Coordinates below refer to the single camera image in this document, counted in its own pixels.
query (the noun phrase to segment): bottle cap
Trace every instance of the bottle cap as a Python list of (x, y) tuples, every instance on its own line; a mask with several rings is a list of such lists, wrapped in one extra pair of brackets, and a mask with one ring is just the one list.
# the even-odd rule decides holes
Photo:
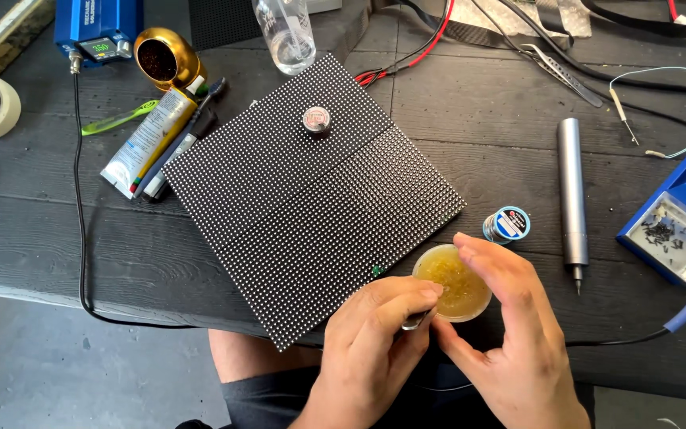
[(330, 112), (326, 108), (314, 106), (303, 114), (303, 126), (311, 134), (324, 134), (330, 129)]

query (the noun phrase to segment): yellow object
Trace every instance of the yellow object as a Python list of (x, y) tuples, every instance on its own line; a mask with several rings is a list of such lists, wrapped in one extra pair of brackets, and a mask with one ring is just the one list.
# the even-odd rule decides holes
[(438, 315), (452, 322), (477, 317), (491, 301), (491, 289), (462, 263), (457, 248), (451, 244), (425, 252), (414, 265), (412, 275), (443, 286)]
[(208, 80), (208, 72), (192, 46), (167, 28), (150, 27), (139, 33), (134, 58), (142, 72), (163, 91), (172, 86), (184, 89), (199, 75)]

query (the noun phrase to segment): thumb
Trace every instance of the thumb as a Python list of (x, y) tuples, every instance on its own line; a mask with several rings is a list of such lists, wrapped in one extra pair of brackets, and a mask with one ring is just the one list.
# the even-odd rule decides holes
[(454, 365), (457, 365), (472, 384), (477, 384), (486, 371), (488, 362), (486, 356), (460, 338), (448, 321), (435, 317), (432, 326), (441, 350), (449, 356), (449, 359), (454, 362)]

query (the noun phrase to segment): soldering iron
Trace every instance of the soldering iron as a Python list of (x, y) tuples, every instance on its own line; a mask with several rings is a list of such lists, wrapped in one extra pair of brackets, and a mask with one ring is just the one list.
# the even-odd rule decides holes
[(57, 0), (54, 43), (71, 72), (131, 58), (142, 7), (142, 0)]

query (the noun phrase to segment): solder spool label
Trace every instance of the solder spool label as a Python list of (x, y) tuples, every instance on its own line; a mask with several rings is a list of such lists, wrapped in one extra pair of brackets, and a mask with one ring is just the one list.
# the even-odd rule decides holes
[(528, 231), (528, 222), (522, 211), (505, 207), (496, 215), (497, 230), (508, 238), (522, 238)]

